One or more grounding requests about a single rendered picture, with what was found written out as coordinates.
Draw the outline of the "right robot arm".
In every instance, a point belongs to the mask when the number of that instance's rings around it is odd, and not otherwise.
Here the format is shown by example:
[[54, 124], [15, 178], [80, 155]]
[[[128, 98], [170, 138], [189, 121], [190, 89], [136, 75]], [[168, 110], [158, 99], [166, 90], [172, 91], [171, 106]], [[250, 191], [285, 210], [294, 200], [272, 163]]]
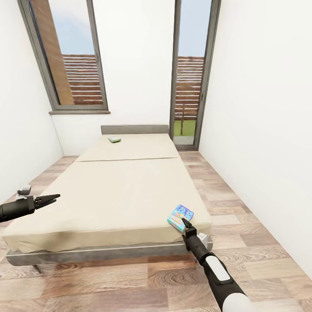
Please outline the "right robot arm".
[[183, 239], [186, 249], [192, 251], [204, 267], [205, 275], [221, 312], [260, 312], [213, 252], [207, 250], [207, 235], [197, 235], [189, 221], [182, 218], [186, 227]]

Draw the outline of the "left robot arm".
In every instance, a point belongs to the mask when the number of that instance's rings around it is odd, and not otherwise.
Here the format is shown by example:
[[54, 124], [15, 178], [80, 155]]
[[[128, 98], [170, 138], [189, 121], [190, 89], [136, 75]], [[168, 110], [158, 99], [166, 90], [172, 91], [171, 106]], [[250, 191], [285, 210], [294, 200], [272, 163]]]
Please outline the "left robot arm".
[[0, 223], [4, 221], [10, 221], [17, 219], [25, 215], [31, 215], [46, 205], [56, 202], [56, 198], [60, 197], [60, 194], [38, 196], [33, 199], [32, 196], [28, 196], [31, 191], [31, 185], [21, 184], [17, 189], [16, 201], [8, 202], [0, 205]]

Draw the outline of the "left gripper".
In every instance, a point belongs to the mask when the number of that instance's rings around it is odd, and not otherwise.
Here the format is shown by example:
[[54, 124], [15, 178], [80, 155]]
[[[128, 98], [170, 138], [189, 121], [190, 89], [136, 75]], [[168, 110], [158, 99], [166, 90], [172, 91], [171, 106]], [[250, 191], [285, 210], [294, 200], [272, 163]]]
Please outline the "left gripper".
[[56, 198], [59, 198], [60, 194], [38, 196], [33, 199], [32, 196], [28, 196], [26, 199], [8, 202], [2, 204], [2, 214], [4, 221], [10, 221], [17, 219], [25, 215], [31, 215], [46, 205], [56, 202]]

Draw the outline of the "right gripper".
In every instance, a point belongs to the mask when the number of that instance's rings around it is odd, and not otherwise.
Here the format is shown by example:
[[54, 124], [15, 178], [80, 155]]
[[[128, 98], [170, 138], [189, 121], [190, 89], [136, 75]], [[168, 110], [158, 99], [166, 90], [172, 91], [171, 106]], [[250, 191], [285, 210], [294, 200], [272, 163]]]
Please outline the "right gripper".
[[186, 249], [189, 251], [194, 251], [199, 246], [205, 245], [202, 243], [202, 241], [197, 236], [197, 228], [195, 228], [189, 221], [187, 221], [185, 218], [182, 218], [182, 221], [186, 227], [185, 235], [183, 235], [183, 239], [186, 243]]

